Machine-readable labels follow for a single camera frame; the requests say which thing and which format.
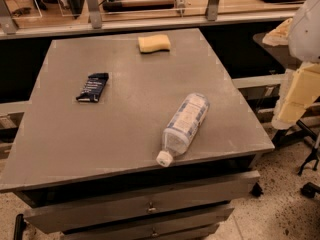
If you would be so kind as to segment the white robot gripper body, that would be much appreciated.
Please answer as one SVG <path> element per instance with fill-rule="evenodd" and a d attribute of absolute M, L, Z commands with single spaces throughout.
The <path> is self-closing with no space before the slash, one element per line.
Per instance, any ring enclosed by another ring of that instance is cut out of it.
<path fill-rule="evenodd" d="M 291 22 L 290 54 L 302 62 L 320 62 L 320 0 L 306 0 Z"/>

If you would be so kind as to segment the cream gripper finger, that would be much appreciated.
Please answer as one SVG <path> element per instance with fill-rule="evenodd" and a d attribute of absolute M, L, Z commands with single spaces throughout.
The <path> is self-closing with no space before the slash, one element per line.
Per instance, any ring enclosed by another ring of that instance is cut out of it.
<path fill-rule="evenodd" d="M 262 43 L 270 46 L 287 45 L 291 23 L 292 18 L 288 18 L 283 21 L 263 37 Z"/>
<path fill-rule="evenodd" d="M 302 63 L 297 70 L 287 69 L 280 84 L 272 126 L 279 130 L 289 129 L 319 97 L 319 63 Z"/>

